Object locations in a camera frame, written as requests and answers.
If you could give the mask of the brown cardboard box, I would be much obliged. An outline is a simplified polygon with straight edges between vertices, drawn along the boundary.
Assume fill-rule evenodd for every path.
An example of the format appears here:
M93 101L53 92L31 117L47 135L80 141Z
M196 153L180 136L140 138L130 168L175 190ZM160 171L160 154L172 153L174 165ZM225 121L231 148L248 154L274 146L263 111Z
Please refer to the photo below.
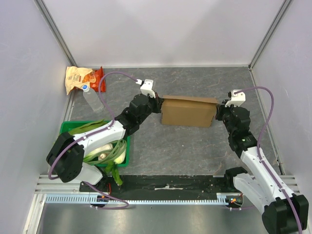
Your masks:
M211 126L218 101L212 97L164 96L161 124L174 126Z

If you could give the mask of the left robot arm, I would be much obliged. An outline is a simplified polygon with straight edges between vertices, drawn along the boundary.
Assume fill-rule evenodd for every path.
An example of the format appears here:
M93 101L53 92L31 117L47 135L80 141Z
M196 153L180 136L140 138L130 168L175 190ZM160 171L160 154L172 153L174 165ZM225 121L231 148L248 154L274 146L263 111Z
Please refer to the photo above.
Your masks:
M60 134L46 158L49 179L60 179L63 183L77 179L97 192L105 190L107 180L103 172L85 163L84 157L100 146L134 134L150 114L161 112L163 102L159 96L139 94L109 123L81 134Z

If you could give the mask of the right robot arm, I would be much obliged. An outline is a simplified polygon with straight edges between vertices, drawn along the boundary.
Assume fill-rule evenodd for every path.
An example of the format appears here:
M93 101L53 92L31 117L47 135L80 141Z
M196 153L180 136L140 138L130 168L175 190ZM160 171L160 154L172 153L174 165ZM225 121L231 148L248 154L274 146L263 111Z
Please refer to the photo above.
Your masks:
M301 234L307 228L309 202L297 195L272 168L258 141L250 132L250 112L243 107L217 105L216 120L229 134L232 151L248 167L227 169L223 186L229 192L239 190L258 209L270 234Z

